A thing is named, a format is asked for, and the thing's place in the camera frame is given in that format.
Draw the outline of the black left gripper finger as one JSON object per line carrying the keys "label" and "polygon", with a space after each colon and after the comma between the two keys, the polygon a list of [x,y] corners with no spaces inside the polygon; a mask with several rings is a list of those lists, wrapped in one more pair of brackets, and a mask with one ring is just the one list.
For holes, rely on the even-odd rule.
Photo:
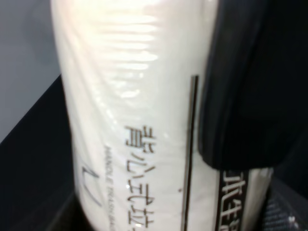
{"label": "black left gripper finger", "polygon": [[273,167],[307,130],[307,1],[220,0],[200,106],[203,161]]}

